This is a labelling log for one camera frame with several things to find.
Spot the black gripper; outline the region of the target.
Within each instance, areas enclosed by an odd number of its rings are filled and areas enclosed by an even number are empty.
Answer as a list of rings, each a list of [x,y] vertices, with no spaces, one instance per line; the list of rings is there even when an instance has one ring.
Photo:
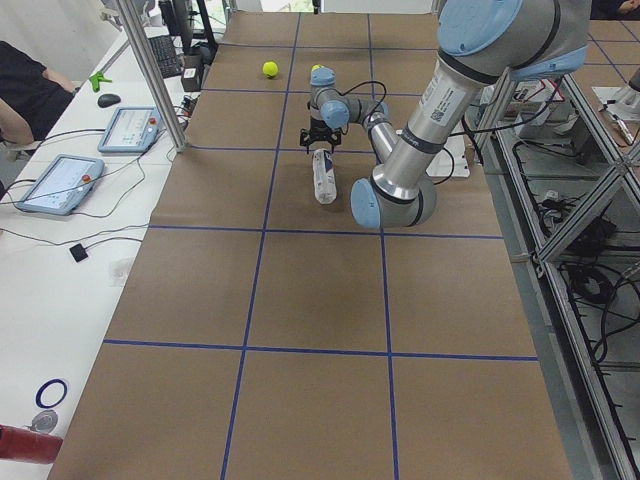
[[[327,142],[331,153],[342,143],[342,131],[330,128],[323,120],[310,118],[308,129],[300,130],[299,145],[305,147],[307,155],[311,153],[311,145],[316,142]]]

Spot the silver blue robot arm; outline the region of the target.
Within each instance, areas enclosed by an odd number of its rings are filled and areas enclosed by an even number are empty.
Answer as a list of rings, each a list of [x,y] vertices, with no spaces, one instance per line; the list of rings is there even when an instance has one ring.
[[[339,92],[334,71],[321,67],[310,74],[310,126],[300,143],[337,145],[344,128],[361,125],[380,162],[351,189],[354,219],[373,229],[421,224],[437,202],[427,168],[478,93],[505,70],[522,81],[579,69],[590,12],[588,1],[449,1],[439,15],[433,77],[402,131],[383,102]]]

